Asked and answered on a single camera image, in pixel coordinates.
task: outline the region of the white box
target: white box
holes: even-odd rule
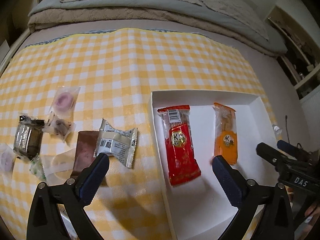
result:
[[[212,107],[214,102],[236,110],[238,161],[234,168],[238,169],[246,179],[255,179],[260,185],[274,186],[277,183],[278,173],[274,167],[256,154],[256,147],[260,142],[276,148],[272,125],[260,97],[213,90],[151,92],[149,101],[151,134],[157,153],[161,191],[173,239],[217,239],[238,210],[231,206],[210,165],[215,141],[215,112]],[[194,154],[201,176],[183,185],[172,187],[168,178],[162,119],[157,110],[176,105],[190,105],[189,119]]]

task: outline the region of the radiator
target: radiator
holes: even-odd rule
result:
[[[300,100],[310,133],[310,147],[316,151],[320,148],[320,85]]]

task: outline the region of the yellow checkered tablecloth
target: yellow checkered tablecloth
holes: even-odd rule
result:
[[[76,146],[77,132],[98,130],[101,119],[126,130],[138,127],[133,169],[111,158],[108,186],[85,210],[105,239],[170,239],[148,123],[152,90],[238,91],[262,98],[258,78],[238,50],[191,33],[120,29],[75,34],[20,51],[0,79],[0,136],[13,146],[19,112],[48,115],[59,86],[80,86],[70,147],[44,135],[41,154]],[[26,238],[30,205],[39,183],[17,160],[12,180],[0,178],[0,214],[17,240]]]

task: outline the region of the barcode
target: barcode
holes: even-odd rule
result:
[[[111,142],[110,142],[110,141],[109,141],[109,142],[107,142],[107,144],[106,144],[106,148],[111,149]]]
[[[168,110],[168,114],[169,114],[169,123],[181,122],[180,114],[177,109]]]
[[[104,146],[106,144],[106,140],[101,140],[100,146]]]

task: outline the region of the pink round candy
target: pink round candy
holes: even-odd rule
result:
[[[56,110],[60,112],[67,112],[72,107],[73,100],[73,95],[69,92],[61,93],[57,96],[57,99],[54,102]]]

